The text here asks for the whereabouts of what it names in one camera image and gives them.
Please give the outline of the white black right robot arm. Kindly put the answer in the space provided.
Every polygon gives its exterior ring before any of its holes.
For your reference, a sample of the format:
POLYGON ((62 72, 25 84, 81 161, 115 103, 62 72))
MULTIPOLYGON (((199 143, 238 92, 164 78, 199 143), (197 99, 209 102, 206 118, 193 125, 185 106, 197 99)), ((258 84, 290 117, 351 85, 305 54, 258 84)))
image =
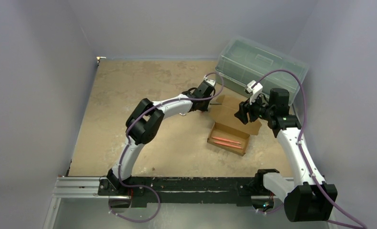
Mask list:
POLYGON ((308 152, 302 126, 297 116, 289 113, 289 92, 273 88, 268 101, 264 103, 265 96, 260 88, 248 88, 246 91, 251 96, 239 104, 235 117, 243 124, 266 120, 283 148, 293 173, 293 181, 290 182, 276 169, 261 169, 254 181, 255 191, 275 194, 282 201, 286 217, 291 222, 327 221, 333 209, 327 198, 335 200, 337 189, 326 182, 308 152))

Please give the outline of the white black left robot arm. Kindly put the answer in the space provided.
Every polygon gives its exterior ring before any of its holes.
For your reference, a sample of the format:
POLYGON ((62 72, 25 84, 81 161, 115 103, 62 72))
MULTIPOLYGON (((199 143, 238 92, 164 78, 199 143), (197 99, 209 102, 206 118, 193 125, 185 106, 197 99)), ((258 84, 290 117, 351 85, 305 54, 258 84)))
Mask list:
POLYGON ((207 111, 210 100, 216 96, 215 80, 204 79, 198 87, 162 101, 142 99, 126 121, 126 140, 118 162, 109 170, 110 190, 123 195, 128 190, 126 179, 143 147, 151 142, 168 117, 192 111, 207 111))

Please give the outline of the salmon pen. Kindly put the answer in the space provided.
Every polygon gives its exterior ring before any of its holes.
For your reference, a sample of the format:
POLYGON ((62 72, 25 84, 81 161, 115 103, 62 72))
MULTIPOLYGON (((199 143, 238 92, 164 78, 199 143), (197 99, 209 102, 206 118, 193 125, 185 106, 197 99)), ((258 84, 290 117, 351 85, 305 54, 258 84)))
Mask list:
POLYGON ((212 139, 215 139, 215 140, 218 140, 218 141, 221 141, 221 142, 232 143, 232 144, 238 144, 238 145, 241 144, 241 142, 239 142, 239 141, 234 141, 234 140, 231 140, 231 139, 226 139, 226 138, 221 138, 221 137, 216 137, 216 136, 212 136, 212 139))
POLYGON ((231 147, 231 148, 236 148, 236 149, 243 149, 241 146, 229 144, 229 143, 222 142, 222 141, 214 141, 214 143, 217 144, 217 145, 221 145, 221 146, 226 146, 226 147, 231 147))

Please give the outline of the brown cardboard box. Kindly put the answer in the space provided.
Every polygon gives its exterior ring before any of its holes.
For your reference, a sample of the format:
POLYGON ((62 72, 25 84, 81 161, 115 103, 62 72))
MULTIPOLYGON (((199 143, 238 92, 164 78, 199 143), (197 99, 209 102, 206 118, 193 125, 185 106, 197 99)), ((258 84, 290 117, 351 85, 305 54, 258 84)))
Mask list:
POLYGON ((238 111, 241 101, 235 97, 220 95, 215 102, 217 104, 212 105, 209 111, 209 116, 214 120, 214 125, 208 135, 207 143, 236 155, 244 156, 249 145, 250 137, 259 134, 262 127, 261 122, 257 120, 244 125, 237 119, 234 114, 238 111), (241 142, 240 145, 233 145, 241 146, 243 149, 217 145, 214 141, 218 140, 212 139, 212 136, 239 141, 241 142))

